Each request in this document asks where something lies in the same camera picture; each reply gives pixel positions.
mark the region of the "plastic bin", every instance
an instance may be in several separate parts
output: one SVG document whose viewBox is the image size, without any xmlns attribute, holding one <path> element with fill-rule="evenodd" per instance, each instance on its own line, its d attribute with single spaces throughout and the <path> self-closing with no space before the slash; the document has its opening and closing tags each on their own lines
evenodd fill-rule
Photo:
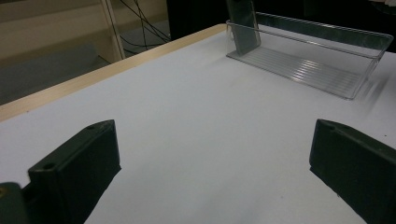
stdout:
<svg viewBox="0 0 396 224">
<path fill-rule="evenodd" d="M 227 56 L 352 100 L 375 70 L 392 35 L 256 13 L 258 29 L 227 21 Z M 258 47 L 236 50 L 238 34 L 255 32 Z"/>
</svg>

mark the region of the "white table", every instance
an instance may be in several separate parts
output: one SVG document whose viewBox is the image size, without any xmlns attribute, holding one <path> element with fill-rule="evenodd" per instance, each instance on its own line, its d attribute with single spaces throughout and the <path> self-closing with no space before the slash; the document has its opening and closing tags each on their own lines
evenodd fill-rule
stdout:
<svg viewBox="0 0 396 224">
<path fill-rule="evenodd" d="M 0 122 L 0 182 L 114 119 L 122 170 L 86 223 L 364 221 L 309 171 L 317 119 L 396 147 L 396 55 L 354 101 L 225 56 L 225 32 Z"/>
</svg>

